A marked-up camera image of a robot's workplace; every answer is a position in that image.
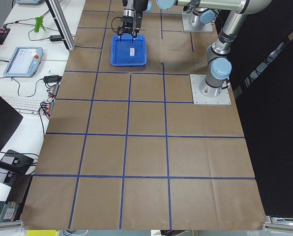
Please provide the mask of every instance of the metal bracket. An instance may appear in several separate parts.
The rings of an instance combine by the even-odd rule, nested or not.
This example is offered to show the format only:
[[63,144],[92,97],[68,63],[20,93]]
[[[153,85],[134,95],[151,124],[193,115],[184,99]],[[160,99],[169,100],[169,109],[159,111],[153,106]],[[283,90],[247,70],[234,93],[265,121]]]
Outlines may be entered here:
[[206,75],[190,75],[192,98],[195,105],[231,105],[228,89],[223,89],[217,97],[209,98],[199,91],[201,81],[205,80]]
[[193,27],[189,24],[189,19],[192,16],[192,14],[182,13],[182,25],[184,27],[185,32],[201,32],[201,33],[213,33],[212,24],[198,24],[197,27]]

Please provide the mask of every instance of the small white block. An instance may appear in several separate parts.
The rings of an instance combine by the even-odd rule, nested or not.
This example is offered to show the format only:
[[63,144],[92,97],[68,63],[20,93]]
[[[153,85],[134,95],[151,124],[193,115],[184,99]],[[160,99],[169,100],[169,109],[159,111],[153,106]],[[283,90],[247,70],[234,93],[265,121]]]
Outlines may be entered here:
[[134,57],[135,55],[135,48],[130,48],[130,56]]

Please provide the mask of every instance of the tablet screen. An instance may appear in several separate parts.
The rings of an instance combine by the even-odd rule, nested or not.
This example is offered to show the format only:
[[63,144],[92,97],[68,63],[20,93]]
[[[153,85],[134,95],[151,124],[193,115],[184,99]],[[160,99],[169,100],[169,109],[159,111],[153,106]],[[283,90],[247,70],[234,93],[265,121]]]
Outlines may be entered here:
[[37,54],[36,48],[19,48],[16,52],[8,73],[25,74],[29,71],[29,67]]

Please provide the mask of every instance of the brown paper surface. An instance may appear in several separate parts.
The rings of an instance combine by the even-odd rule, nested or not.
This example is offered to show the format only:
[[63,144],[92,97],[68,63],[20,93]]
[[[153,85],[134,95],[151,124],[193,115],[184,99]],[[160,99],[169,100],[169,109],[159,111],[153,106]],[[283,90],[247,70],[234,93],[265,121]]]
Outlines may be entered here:
[[217,39],[145,13],[147,64],[110,64],[121,1],[87,0],[22,219],[30,229],[256,230],[264,210],[235,106],[192,104]]

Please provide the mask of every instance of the white desk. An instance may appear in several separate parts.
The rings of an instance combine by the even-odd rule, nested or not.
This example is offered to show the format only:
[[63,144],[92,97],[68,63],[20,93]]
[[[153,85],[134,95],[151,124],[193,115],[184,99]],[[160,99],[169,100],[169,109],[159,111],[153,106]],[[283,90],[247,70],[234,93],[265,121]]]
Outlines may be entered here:
[[[61,2],[61,8],[67,20],[69,29],[72,34],[77,31],[79,19],[83,10],[85,0],[63,0]],[[7,17],[6,23],[15,22],[18,20],[24,20],[29,18],[35,18],[41,16],[48,10],[45,2],[38,6],[29,5],[18,5],[16,4],[9,16]],[[22,21],[21,23],[35,25],[35,20]],[[43,20],[43,25],[51,29],[57,30],[57,26],[52,18],[52,15],[48,13]],[[34,29],[34,26],[24,26],[21,24],[10,24],[7,26],[11,29],[8,37],[6,38],[3,46],[0,46],[0,59],[10,59],[15,48],[18,46],[25,47],[42,47],[44,49],[43,60],[64,60],[67,61],[69,52],[66,49],[63,42],[51,42],[49,39],[41,41],[30,41],[28,32]],[[58,31],[42,28],[39,33],[30,33],[31,39],[42,39],[47,38],[50,35],[58,35]]]
[[[61,7],[66,17],[72,34],[77,31],[79,19],[84,7],[85,0],[63,0]],[[15,4],[11,13],[7,17],[5,23],[14,22],[21,19],[35,18],[44,14],[48,10],[45,2],[37,6],[18,5]],[[35,24],[35,20],[23,21],[22,23]],[[48,13],[44,17],[44,26],[57,29],[57,26],[51,16]],[[38,79],[51,74],[63,75],[66,62],[69,57],[69,52],[65,48],[63,42],[50,42],[49,39],[42,41],[30,41],[28,38],[28,31],[34,29],[33,26],[24,26],[20,24],[8,25],[11,31],[6,38],[4,44],[0,46],[0,59],[10,59],[15,48],[18,46],[25,47],[42,47],[44,50],[44,56],[42,62],[32,78],[16,78],[21,84],[20,95],[31,95],[35,89],[35,83]],[[46,32],[40,29],[39,33],[31,33],[31,39],[46,38],[50,35],[59,34],[57,31],[47,29]],[[3,72],[7,66],[6,62],[0,62],[0,77],[3,76]],[[17,95],[18,84],[11,81],[10,78],[0,79],[0,95]],[[41,81],[38,83],[36,94],[34,98],[47,99],[48,93],[46,87]],[[43,117],[43,123],[45,130],[48,126],[48,120]],[[2,151],[6,152],[9,149],[15,150],[19,153],[36,153],[39,154],[43,143],[43,131],[39,117],[24,116],[19,127],[12,135],[8,143],[5,145]],[[34,167],[30,167],[27,173],[34,170]],[[0,183],[0,201],[5,201],[10,191],[10,187]]]
[[[35,89],[35,83],[37,80],[43,78],[46,75],[50,75],[49,71],[54,74],[62,75],[66,62],[65,61],[42,61],[37,73],[32,78],[16,78],[21,84],[20,95],[31,95]],[[0,62],[0,77],[6,67],[5,62]],[[0,79],[0,95],[17,95],[18,84],[11,81],[10,78]],[[36,95],[34,98],[47,99],[48,93],[46,87],[41,81],[38,83]],[[48,120],[45,116],[42,117],[45,130],[48,126]],[[43,130],[40,118],[23,116],[19,127],[14,132],[8,143],[4,146],[2,151],[7,152],[9,149],[15,150],[19,153],[35,153],[39,154],[43,143]],[[30,167],[27,173],[34,170],[34,167]],[[5,201],[10,191],[10,187],[0,183],[0,201]]]

